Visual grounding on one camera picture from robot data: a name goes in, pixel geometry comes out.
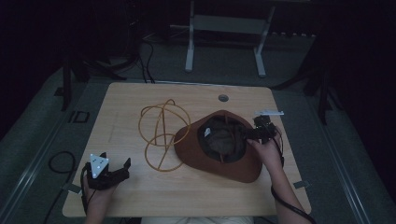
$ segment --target wooden table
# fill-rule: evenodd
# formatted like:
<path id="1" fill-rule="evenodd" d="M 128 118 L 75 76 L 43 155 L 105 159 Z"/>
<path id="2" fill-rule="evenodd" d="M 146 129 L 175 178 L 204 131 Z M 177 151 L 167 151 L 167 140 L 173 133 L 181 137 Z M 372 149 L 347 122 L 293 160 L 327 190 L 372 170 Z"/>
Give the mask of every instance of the wooden table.
<path id="1" fill-rule="evenodd" d="M 222 94 L 228 96 L 227 102 L 219 100 Z M 81 171 L 91 154 L 100 155 L 102 152 L 106 152 L 110 159 L 109 171 L 120 169 L 126 160 L 131 158 L 130 178 L 118 186 L 107 215 L 109 217 L 274 215 L 276 210 L 270 192 L 271 182 L 265 168 L 262 169 L 257 181 L 245 184 L 202 172 L 185 164 L 172 172 L 159 172 L 148 165 L 145 160 L 145 148 L 148 143 L 142 138 L 138 128 L 141 110 L 146 106 L 164 104 L 169 99 L 173 99 L 189 114 L 191 123 L 212 112 L 225 109 L 253 125 L 255 111 L 277 110 L 273 95 L 267 88 L 111 84 L 78 167 Z M 151 109 L 141 119 L 141 132 L 147 138 L 154 136 L 158 112 L 159 110 Z M 182 110 L 177 113 L 186 118 Z M 272 116 L 271 120 L 283 133 L 285 172 L 290 183 L 299 182 L 300 173 L 280 116 Z M 183 126 L 184 123 L 179 118 L 165 114 L 166 133 L 176 133 Z M 158 164 L 162 153 L 161 147 L 148 147 L 148 161 Z M 170 147 L 165 158 L 162 169 L 170 169 L 179 164 L 173 147 Z M 79 174 L 76 175 L 73 183 L 79 186 Z M 310 213 L 311 207 L 305 189 L 294 191 L 305 211 Z M 80 196 L 69 193 L 63 212 L 67 217 L 84 217 Z"/>

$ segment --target brown hat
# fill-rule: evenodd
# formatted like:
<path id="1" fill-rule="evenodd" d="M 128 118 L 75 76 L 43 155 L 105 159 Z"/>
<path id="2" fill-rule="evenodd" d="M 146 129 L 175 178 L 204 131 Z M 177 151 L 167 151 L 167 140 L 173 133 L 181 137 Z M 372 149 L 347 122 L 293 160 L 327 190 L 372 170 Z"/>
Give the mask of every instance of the brown hat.
<path id="1" fill-rule="evenodd" d="M 188 127 L 180 129 L 174 142 L 184 138 L 175 151 L 192 168 L 251 183 L 259 177 L 262 162 L 246 141 L 246 129 L 252 129 L 246 120 L 220 110 L 194 122 L 187 135 Z"/>

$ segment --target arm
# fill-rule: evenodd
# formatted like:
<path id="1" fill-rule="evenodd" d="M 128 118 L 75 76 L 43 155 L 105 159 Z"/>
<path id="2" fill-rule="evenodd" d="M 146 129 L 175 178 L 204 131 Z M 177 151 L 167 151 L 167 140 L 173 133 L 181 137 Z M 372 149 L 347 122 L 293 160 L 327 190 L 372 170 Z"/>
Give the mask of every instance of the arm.
<path id="1" fill-rule="evenodd" d="M 280 130 L 273 140 L 270 140 L 266 144 L 262 145 L 257 141 L 248 139 L 247 141 L 257 150 L 262 163 L 268 170 L 271 177 L 271 182 L 276 194 L 286 203 L 293 205 L 294 207 L 304 211 L 300 202 L 298 201 L 294 191 L 291 188 L 288 178 L 283 171 L 282 163 L 280 161 L 280 156 L 276 148 L 276 143 L 279 144 Z M 309 220 L 301 217 L 300 215 L 289 210 L 289 208 L 283 206 L 280 202 L 276 200 L 276 212 L 278 216 L 278 221 L 281 224 L 284 223 L 310 223 Z"/>
<path id="2" fill-rule="evenodd" d="M 88 210 L 85 224 L 100 224 L 105 219 L 107 208 L 110 205 L 111 197 L 117 188 L 94 190 L 88 188 L 87 176 L 84 177 L 85 194 L 87 195 Z"/>

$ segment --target metal frame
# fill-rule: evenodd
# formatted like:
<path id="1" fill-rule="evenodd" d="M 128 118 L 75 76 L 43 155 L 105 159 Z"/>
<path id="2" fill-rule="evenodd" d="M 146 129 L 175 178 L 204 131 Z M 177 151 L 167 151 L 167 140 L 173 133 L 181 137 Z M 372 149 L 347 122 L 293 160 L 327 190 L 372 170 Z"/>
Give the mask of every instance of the metal frame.
<path id="1" fill-rule="evenodd" d="M 261 35 L 260 43 L 256 48 L 254 48 L 253 51 L 254 51 L 254 57 L 256 59 L 257 71 L 259 77 L 265 77 L 266 73 L 264 69 L 264 63 L 262 61 L 262 48 L 264 46 L 265 39 L 268 36 L 268 30 L 270 28 L 271 20 L 274 16 L 274 12 L 275 12 L 275 7 L 271 7 L 267 20 L 195 15 L 194 0 L 191 0 L 190 36 L 189 36 L 189 45 L 187 49 L 187 58 L 186 58 L 186 67 L 185 67 L 186 72 L 192 71 L 192 65 L 194 59 L 194 30 L 207 30 L 207 31 L 234 32 L 234 33 L 242 33 L 242 34 Z"/>

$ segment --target black device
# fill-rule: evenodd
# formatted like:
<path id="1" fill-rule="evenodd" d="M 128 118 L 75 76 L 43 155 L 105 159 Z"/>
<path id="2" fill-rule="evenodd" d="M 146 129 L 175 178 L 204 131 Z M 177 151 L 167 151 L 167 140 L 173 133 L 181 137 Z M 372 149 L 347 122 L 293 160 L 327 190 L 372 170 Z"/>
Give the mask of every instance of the black device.
<path id="1" fill-rule="evenodd" d="M 254 120 L 255 129 L 247 129 L 246 139 L 261 139 L 262 144 L 267 143 L 271 138 L 276 135 L 276 127 L 271 122 L 270 117 L 260 115 Z"/>
<path id="2" fill-rule="evenodd" d="M 100 166 L 101 164 L 103 164 L 105 167 L 101 169 L 101 171 L 99 172 L 97 171 L 97 169 L 93 171 L 92 164 L 95 166 L 96 165 Z M 88 203 L 90 202 L 91 198 L 87 200 L 87 196 L 85 195 L 84 192 L 84 180 L 83 180 L 84 173 L 87 172 L 88 186 L 90 189 L 103 190 L 103 189 L 109 189 L 115 185 L 118 185 L 120 182 L 128 179 L 129 167 L 131 167 L 131 158 L 128 158 L 128 160 L 123 164 L 123 167 L 120 168 L 119 170 L 116 170 L 114 172 L 109 172 L 108 158 L 106 157 L 105 152 L 102 153 L 96 159 L 94 159 L 92 163 L 91 162 L 85 163 L 85 166 L 82 168 L 81 177 L 80 177 L 81 189 L 82 189 L 81 200 L 82 200 L 82 205 L 84 206 L 85 213 L 87 213 Z"/>
<path id="3" fill-rule="evenodd" d="M 106 153 L 102 153 L 100 157 L 106 159 Z M 90 189 L 109 189 L 129 178 L 129 167 L 131 167 L 131 158 L 129 158 L 119 170 L 109 172 L 107 164 L 104 170 L 97 177 L 93 177 L 94 174 L 92 172 L 91 163 L 87 162 L 85 164 L 85 168 L 87 170 L 88 186 Z"/>

